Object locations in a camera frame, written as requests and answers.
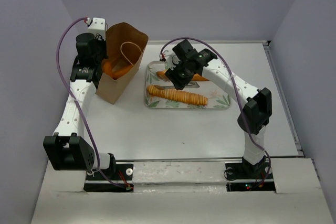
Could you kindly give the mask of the fake ridged spiral bread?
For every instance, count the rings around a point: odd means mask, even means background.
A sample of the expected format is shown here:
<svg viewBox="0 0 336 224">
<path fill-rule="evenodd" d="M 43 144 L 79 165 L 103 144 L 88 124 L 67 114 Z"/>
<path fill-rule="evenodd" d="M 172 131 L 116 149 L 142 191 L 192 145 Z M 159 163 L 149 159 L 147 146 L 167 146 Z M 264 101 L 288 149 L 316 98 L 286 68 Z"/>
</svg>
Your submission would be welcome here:
<svg viewBox="0 0 336 224">
<path fill-rule="evenodd" d="M 175 90 L 175 89 L 159 89 L 157 86 L 149 85 L 146 88 L 147 92 L 154 97 L 164 98 L 192 105 L 206 106 L 208 98 L 191 92 Z"/>
</svg>

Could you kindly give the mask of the fake baguette bread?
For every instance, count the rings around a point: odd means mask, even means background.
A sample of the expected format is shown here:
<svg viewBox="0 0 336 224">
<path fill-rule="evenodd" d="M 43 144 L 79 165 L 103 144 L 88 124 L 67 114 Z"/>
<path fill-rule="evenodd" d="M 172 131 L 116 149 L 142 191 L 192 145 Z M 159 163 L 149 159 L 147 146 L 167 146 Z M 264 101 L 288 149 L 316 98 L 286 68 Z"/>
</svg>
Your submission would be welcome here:
<svg viewBox="0 0 336 224">
<path fill-rule="evenodd" d="M 156 75 L 164 81 L 169 81 L 169 78 L 165 75 L 165 73 L 166 73 L 166 70 L 157 71 Z M 195 74 L 192 78 L 192 81 L 208 81 L 208 79 L 200 76 L 199 74 Z"/>
</svg>

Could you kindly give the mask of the brown paper bag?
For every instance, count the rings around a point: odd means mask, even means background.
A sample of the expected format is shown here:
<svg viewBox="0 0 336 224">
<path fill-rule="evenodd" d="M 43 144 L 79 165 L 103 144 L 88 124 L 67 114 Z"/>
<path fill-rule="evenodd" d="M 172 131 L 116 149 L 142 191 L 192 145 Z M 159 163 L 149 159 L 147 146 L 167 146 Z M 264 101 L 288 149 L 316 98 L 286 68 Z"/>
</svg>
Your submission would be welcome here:
<svg viewBox="0 0 336 224">
<path fill-rule="evenodd" d="M 113 63 L 113 72 L 127 65 L 133 67 L 127 74 L 117 80 L 103 73 L 96 95 L 111 104 L 117 102 L 137 73 L 148 41 L 147 34 L 125 22 L 115 24 L 107 30 L 108 58 L 105 60 L 110 60 Z"/>
</svg>

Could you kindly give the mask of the metal kitchen tongs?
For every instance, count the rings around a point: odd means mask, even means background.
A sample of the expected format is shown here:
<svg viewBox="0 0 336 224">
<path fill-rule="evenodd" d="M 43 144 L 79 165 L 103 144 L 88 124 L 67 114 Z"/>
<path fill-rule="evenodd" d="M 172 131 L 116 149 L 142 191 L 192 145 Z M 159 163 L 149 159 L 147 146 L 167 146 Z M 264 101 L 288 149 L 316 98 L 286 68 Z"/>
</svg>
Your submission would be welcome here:
<svg viewBox="0 0 336 224">
<path fill-rule="evenodd" d="M 183 90 L 183 89 L 198 89 L 200 88 L 200 85 L 197 82 L 190 82 L 184 86 L 180 85 L 178 87 L 171 85 L 171 86 L 159 86 L 154 85 L 155 88 L 159 90 L 166 90 L 166 89 L 175 89 L 175 90 Z"/>
</svg>

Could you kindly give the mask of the fake orange bread roll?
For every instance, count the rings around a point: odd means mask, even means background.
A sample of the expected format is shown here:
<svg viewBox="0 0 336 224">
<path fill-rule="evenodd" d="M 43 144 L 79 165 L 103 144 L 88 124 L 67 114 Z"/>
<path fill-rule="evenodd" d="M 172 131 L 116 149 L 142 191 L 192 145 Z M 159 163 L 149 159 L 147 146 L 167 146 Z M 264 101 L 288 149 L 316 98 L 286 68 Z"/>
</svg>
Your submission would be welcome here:
<svg viewBox="0 0 336 224">
<path fill-rule="evenodd" d="M 104 60 L 102 62 L 102 71 L 106 75 L 113 77 L 113 63 L 110 60 Z"/>
</svg>

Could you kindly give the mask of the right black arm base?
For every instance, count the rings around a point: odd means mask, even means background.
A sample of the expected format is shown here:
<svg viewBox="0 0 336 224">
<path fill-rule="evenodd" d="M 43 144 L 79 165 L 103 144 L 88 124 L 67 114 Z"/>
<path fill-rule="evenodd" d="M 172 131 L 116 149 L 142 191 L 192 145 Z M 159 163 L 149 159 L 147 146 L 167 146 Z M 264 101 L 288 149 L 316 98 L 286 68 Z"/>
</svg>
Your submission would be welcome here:
<svg viewBox="0 0 336 224">
<path fill-rule="evenodd" d="M 248 175 L 243 170 L 242 163 L 226 163 L 223 172 L 226 179 L 226 190 L 228 192 L 247 192 L 247 191 L 276 191 L 272 171 L 270 170 L 267 178 L 269 164 L 263 164 L 261 171 L 256 174 Z"/>
</svg>

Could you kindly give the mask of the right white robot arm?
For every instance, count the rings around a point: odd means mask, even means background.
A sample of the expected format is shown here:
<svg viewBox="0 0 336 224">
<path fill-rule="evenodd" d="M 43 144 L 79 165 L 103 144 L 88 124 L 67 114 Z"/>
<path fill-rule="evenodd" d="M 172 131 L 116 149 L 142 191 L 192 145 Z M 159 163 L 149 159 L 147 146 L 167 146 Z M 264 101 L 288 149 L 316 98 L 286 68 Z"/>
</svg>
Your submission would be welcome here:
<svg viewBox="0 0 336 224">
<path fill-rule="evenodd" d="M 259 89 L 244 81 L 230 69 L 224 57 L 213 47 L 201 42 L 206 48 L 197 51 L 192 39 L 175 39 L 177 45 L 171 54 L 160 50 L 160 61 L 166 62 L 166 76 L 175 89 L 183 90 L 192 78 L 198 74 L 221 88 L 238 104 L 239 127 L 244 131 L 245 149 L 241 171 L 253 178 L 264 171 L 264 165 L 271 164 L 270 156 L 264 147 L 266 126 L 272 115 L 272 94 L 268 88 Z"/>
</svg>

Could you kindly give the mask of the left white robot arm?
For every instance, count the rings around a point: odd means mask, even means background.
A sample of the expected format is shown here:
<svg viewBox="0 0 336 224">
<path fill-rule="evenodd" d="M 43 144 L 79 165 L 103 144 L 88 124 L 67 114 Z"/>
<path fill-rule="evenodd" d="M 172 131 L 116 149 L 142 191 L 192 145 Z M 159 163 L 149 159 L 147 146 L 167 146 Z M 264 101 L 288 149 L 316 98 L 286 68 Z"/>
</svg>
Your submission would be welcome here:
<svg viewBox="0 0 336 224">
<path fill-rule="evenodd" d="M 89 129 L 86 115 L 102 76 L 102 62 L 107 58 L 104 18 L 79 18 L 87 32 L 76 37 L 77 55 L 70 79 L 59 76 L 68 91 L 68 99 L 59 124 L 51 136 L 46 136 L 43 147 L 54 170 L 82 170 L 98 172 L 104 179 L 116 174 L 113 154 L 100 153 Z"/>
</svg>

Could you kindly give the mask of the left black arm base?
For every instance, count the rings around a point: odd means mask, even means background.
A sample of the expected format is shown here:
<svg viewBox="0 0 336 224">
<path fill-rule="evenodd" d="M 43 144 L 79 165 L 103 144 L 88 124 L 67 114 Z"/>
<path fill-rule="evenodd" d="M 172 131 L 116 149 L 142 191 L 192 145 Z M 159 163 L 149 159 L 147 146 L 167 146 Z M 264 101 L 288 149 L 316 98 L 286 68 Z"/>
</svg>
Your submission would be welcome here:
<svg viewBox="0 0 336 224">
<path fill-rule="evenodd" d="M 87 173 L 83 190 L 89 193 L 132 193 L 134 165 L 132 163 L 116 163 L 116 170 L 103 170 Z"/>
</svg>

